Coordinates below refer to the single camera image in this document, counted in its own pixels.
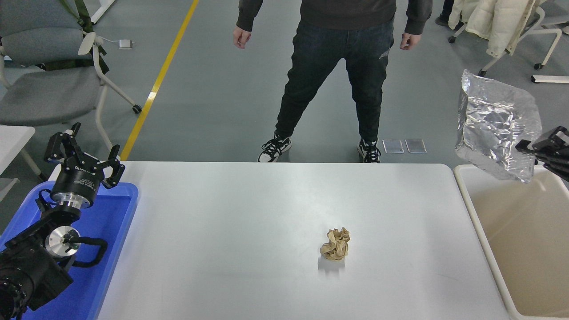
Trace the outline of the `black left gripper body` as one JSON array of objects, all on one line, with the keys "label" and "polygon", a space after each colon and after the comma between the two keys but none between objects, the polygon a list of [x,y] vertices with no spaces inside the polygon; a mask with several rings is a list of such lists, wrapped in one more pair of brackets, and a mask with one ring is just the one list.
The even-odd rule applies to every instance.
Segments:
[{"label": "black left gripper body", "polygon": [[51,190],[51,199],[62,202],[67,195],[78,195],[83,204],[93,204],[104,179],[101,161],[90,155],[71,156],[63,161]]}]

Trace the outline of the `person's left hand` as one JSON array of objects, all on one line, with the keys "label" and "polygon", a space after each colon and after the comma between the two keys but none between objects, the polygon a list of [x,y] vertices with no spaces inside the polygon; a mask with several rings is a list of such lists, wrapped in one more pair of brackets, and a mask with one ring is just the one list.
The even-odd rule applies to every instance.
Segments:
[{"label": "person's left hand", "polygon": [[415,35],[404,32],[401,36],[400,49],[411,50],[419,44],[420,40],[421,34]]}]

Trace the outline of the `person's right hand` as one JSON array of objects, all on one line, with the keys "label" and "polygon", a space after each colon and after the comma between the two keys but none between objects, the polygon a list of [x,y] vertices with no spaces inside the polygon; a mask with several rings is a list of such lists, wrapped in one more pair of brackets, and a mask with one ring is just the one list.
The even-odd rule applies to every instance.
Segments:
[{"label": "person's right hand", "polygon": [[233,30],[233,44],[236,48],[245,49],[245,46],[250,41],[252,33],[246,31],[238,26]]}]

